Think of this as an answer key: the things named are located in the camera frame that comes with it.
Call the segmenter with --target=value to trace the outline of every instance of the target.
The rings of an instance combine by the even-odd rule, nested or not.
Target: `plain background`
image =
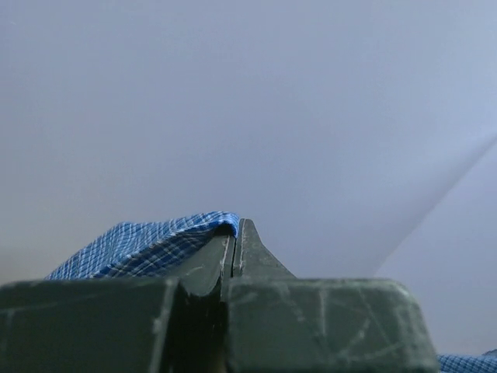
[[[497,348],[497,3],[3,0],[0,282],[226,210],[302,277],[393,277]]]

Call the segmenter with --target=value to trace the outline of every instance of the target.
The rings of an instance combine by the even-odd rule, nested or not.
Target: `checkered pattern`
[[[497,357],[439,355],[442,373],[497,373]]]
[[[164,276],[204,246],[220,225],[231,226],[236,236],[238,222],[236,214],[215,211],[167,222],[119,223],[46,279]]]

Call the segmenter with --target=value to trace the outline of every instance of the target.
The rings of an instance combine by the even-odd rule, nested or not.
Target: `folded cloth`
[[[48,280],[96,277],[160,277],[204,246],[228,225],[238,234],[239,217],[215,211],[155,223],[119,223],[78,251]]]
[[[439,355],[442,373],[497,373],[497,357],[489,355]]]

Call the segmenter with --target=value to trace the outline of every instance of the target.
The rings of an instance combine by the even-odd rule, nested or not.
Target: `blue checkered cloth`
[[[497,357],[439,355],[442,373],[497,373]]]
[[[228,225],[236,237],[239,217],[215,211],[154,223],[119,223],[78,251],[48,280],[100,277],[161,277]]]

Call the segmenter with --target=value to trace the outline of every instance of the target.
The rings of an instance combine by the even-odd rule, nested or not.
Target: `towel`
[[[122,222],[71,256],[48,280],[101,277],[163,277],[191,257],[222,225],[238,235],[231,212],[195,214],[166,222]],[[439,355],[443,373],[497,373],[497,357]]]

